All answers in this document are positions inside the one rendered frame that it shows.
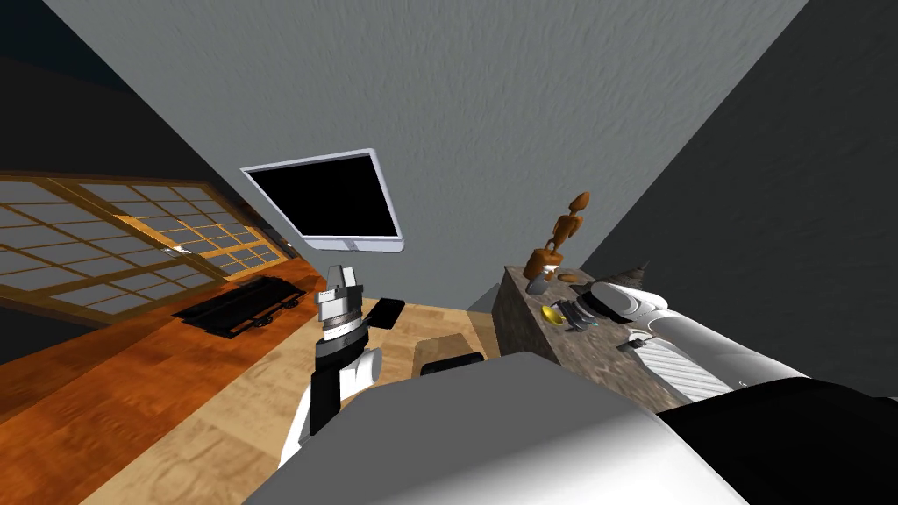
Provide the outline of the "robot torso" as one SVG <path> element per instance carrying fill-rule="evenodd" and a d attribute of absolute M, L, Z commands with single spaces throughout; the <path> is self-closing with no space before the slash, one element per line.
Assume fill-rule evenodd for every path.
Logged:
<path fill-rule="evenodd" d="M 748 505 L 651 411 L 529 352 L 369 388 L 244 505 Z"/>

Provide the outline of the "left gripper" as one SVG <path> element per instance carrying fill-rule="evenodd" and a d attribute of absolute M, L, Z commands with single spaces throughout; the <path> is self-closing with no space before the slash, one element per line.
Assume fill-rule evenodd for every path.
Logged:
<path fill-rule="evenodd" d="M 317 320 L 326 322 L 341 317 L 344 321 L 361 319 L 364 287 L 358 283 L 354 269 L 330 266 L 326 283 L 325 291 L 315 293 Z"/>

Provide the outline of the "dark cone shaped object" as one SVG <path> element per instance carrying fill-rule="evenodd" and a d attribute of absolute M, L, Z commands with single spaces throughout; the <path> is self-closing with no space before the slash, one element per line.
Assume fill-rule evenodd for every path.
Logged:
<path fill-rule="evenodd" d="M 642 290 L 645 284 L 645 270 L 649 263 L 649 261 L 646 261 L 638 267 L 625 270 L 625 272 L 616 275 L 614 283 L 627 288 Z"/>

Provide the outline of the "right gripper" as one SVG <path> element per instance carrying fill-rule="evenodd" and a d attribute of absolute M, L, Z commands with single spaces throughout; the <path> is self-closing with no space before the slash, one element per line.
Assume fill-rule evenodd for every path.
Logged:
<path fill-rule="evenodd" d="M 553 306 L 570 326 L 569 331 L 586 331 L 597 325 L 598 300 L 595 297 L 559 300 Z"/>

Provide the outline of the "grey stone table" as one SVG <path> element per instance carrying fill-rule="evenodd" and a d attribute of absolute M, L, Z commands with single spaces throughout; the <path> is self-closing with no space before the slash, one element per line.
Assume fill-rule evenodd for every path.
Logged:
<path fill-rule="evenodd" d="M 595 281 L 582 270 L 562 267 L 559 271 L 575 276 L 577 282 L 552 280 L 543 295 L 532 297 L 525 293 L 528 280 L 523 269 L 504 267 L 492 309 L 500 354 L 532 352 L 652 412 L 689 403 L 685 395 L 651 373 L 634 352 L 618 351 L 630 336 L 628 326 L 601 318 L 586 331 L 570 331 L 567 324 L 551 324 L 542 317 L 544 306 L 573 300 Z"/>

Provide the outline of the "wooden lattice paper window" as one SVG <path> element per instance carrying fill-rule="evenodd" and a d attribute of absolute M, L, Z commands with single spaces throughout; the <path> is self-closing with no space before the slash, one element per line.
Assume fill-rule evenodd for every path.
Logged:
<path fill-rule="evenodd" d="M 0 306 L 102 328 L 282 263 L 199 181 L 0 174 Z"/>

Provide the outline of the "white ribbed flat object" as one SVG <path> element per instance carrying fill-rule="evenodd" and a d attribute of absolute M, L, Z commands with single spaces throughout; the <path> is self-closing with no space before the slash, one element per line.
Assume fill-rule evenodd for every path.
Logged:
<path fill-rule="evenodd" d="M 669 342 L 645 333 L 631 334 L 629 340 L 641 365 L 683 402 L 700 402 L 732 392 L 731 387 L 696 365 Z"/>

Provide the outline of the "black small square box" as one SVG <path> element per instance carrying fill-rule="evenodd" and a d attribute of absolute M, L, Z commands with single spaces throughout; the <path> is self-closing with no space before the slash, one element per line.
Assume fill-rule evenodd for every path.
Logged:
<path fill-rule="evenodd" d="M 390 330 L 405 309 L 406 302 L 398 299 L 382 298 L 367 313 L 369 327 Z"/>

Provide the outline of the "black low wheeled cart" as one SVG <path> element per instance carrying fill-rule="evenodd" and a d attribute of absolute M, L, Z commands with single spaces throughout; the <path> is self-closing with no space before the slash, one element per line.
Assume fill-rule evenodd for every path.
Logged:
<path fill-rule="evenodd" d="M 295 308 L 306 292 L 274 276 L 258 276 L 174 314 L 183 323 L 221 338 L 233 338 L 274 321 L 274 314 Z"/>

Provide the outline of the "white framed black television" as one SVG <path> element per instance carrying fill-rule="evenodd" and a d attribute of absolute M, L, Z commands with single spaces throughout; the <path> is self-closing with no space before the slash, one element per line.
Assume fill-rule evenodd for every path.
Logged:
<path fill-rule="evenodd" d="M 400 253 L 405 242 L 373 148 L 241 169 L 310 247 Z"/>

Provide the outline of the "brown wooden figure statue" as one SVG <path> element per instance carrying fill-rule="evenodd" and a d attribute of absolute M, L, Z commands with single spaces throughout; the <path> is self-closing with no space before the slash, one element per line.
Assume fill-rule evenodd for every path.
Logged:
<path fill-rule="evenodd" d="M 552 231 L 552 237 L 542 248 L 534 249 L 528 259 L 523 276 L 527 280 L 538 277 L 546 265 L 559 267 L 564 257 L 558 253 L 560 246 L 581 228 L 583 217 L 578 212 L 585 210 L 590 202 L 590 192 L 577 195 L 569 204 L 569 212 L 559 216 Z"/>

